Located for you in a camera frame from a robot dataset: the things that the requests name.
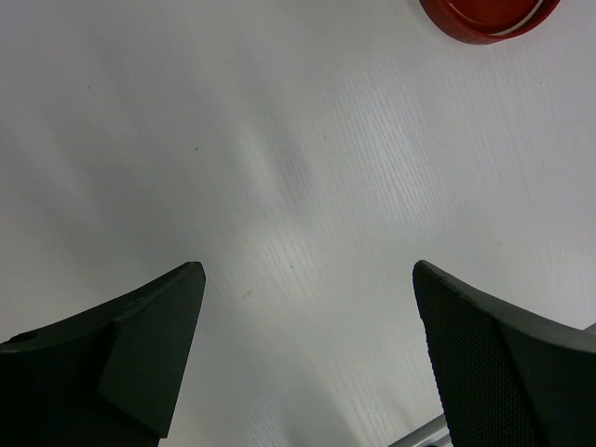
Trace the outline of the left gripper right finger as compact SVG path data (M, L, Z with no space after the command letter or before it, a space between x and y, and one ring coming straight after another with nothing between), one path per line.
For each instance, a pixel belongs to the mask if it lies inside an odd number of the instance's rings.
M413 267L427 352L455 446L592 446L595 335Z

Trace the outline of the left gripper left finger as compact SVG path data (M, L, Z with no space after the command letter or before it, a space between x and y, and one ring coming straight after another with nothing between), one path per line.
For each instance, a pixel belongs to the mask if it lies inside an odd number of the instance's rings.
M188 262L1 344L4 446L157 446L169 434L206 285Z

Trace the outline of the red round lid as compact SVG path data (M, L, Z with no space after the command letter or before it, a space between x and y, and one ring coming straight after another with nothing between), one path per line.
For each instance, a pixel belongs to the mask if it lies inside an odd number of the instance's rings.
M451 38L491 45L532 31L560 0L420 0L430 20Z

